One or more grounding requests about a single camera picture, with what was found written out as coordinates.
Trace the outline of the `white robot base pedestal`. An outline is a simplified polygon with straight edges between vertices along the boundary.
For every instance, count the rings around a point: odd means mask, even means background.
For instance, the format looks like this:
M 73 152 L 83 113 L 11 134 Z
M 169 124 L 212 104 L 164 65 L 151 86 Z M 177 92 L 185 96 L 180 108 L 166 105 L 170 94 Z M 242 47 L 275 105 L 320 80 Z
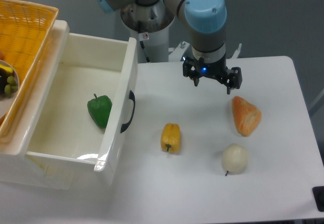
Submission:
M 175 16 L 162 1 L 151 6 L 130 4 L 121 9 L 120 15 L 130 37 L 137 40 L 139 63 L 169 60 L 169 28 Z

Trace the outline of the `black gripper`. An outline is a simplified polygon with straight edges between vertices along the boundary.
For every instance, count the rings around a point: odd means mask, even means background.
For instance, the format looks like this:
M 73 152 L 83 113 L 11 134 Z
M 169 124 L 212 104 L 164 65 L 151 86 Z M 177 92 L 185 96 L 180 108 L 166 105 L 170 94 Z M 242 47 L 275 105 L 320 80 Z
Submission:
M 186 58 L 183 62 L 183 76 L 189 77 L 194 86 L 198 86 L 199 79 L 206 77 L 217 80 L 226 86 L 226 93 L 229 95 L 233 89 L 240 89 L 242 83 L 242 73 L 240 67 L 227 68 L 226 56 L 220 60 L 207 63 L 204 58 Z

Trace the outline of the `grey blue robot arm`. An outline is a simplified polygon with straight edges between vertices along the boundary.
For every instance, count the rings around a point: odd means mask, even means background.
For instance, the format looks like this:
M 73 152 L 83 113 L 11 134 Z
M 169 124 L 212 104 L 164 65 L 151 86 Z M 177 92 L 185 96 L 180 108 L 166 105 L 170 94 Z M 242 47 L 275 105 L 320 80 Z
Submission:
M 97 0 L 106 13 L 120 11 L 123 24 L 137 39 L 147 62 L 167 59 L 168 41 L 162 34 L 178 19 L 188 31 L 192 56 L 183 75 L 198 85 L 201 77 L 225 85 L 228 92 L 242 83 L 241 69 L 226 65 L 225 0 Z

